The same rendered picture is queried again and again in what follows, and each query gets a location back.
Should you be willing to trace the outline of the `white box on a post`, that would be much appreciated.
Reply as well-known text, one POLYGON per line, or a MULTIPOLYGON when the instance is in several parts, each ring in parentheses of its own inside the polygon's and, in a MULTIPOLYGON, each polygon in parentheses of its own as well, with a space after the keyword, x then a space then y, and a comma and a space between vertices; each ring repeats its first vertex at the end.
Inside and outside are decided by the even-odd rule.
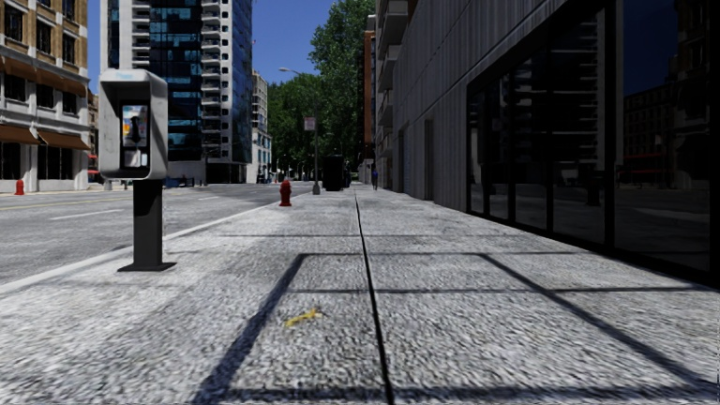
POLYGON ((98 166, 133 182, 133 261, 121 271, 162 271, 162 189, 167 176, 168 87, 139 68, 109 68, 99 81, 98 166))

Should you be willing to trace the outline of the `tan brick building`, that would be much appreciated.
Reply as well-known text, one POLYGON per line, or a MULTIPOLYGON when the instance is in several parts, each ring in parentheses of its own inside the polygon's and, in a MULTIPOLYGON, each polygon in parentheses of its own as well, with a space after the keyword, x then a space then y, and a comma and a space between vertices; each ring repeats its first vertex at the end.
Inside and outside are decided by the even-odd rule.
POLYGON ((0 0, 0 193, 88 186, 88 0, 0 0))

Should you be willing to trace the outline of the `glass tower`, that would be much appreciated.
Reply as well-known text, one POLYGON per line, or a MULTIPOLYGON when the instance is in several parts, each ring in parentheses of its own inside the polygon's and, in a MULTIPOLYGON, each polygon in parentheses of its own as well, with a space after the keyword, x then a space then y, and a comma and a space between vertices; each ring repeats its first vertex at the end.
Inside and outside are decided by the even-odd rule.
POLYGON ((171 177, 244 183, 252 161, 253 0, 101 0, 100 67, 168 85, 171 177))

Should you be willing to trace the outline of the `red brick building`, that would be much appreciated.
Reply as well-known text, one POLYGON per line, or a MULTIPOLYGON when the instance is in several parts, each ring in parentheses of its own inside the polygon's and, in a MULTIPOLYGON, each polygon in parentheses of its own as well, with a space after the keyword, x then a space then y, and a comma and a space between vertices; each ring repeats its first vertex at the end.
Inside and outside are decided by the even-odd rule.
POLYGON ((375 30, 376 16, 367 16, 362 47, 358 53, 358 177, 362 183, 371 182, 375 159, 375 30))

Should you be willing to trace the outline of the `grey concrete building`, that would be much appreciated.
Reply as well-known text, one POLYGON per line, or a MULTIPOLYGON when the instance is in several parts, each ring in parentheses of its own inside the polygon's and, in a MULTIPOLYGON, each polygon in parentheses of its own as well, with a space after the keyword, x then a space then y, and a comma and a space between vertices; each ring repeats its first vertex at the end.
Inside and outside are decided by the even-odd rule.
POLYGON ((384 188, 720 288, 715 0, 377 0, 384 188))

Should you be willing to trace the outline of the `pale concrete building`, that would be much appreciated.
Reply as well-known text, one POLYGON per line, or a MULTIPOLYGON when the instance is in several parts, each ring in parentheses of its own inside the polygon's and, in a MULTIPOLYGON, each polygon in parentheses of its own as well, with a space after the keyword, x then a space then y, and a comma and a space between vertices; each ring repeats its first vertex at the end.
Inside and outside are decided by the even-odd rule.
POLYGON ((252 71, 251 162, 247 165, 249 183, 268 183, 272 177, 272 137, 268 132, 267 81, 252 71))

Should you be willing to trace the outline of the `grey street lamp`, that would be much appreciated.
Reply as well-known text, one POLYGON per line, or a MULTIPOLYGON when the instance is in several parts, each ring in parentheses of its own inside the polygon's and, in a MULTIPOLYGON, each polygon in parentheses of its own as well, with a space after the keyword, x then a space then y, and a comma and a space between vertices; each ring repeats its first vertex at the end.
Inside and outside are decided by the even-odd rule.
POLYGON ((312 194, 320 195, 321 187, 318 180, 320 78, 288 67, 281 67, 279 70, 294 75, 290 81, 281 85, 288 154, 300 160, 309 158, 309 149, 313 150, 312 194))

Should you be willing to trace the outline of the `trees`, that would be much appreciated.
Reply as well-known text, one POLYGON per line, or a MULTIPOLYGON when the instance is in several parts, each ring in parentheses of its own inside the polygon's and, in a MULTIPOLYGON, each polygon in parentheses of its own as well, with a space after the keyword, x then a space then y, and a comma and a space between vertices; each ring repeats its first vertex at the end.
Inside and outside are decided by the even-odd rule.
MULTIPOLYGON (((320 78, 319 163, 324 156, 342 155, 351 165, 358 155, 358 53, 368 15, 375 12, 376 0, 337 0, 329 8, 326 21, 311 38, 308 58, 320 78)), ((285 115, 282 110, 281 83, 268 86, 269 131, 273 136, 273 155, 277 167, 301 165, 312 172, 309 158, 294 159, 288 154, 285 115)))

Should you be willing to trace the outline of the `yellow banana peel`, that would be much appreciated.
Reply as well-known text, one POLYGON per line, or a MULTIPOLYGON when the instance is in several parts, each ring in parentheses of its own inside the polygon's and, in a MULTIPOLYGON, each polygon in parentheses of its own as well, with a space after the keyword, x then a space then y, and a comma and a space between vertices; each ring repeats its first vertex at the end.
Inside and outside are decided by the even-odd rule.
POLYGON ((287 321, 284 322, 284 326, 292 327, 303 321, 321 318, 322 316, 323 316, 323 312, 320 309, 313 307, 310 310, 308 310, 302 314, 291 317, 290 319, 288 319, 287 321))

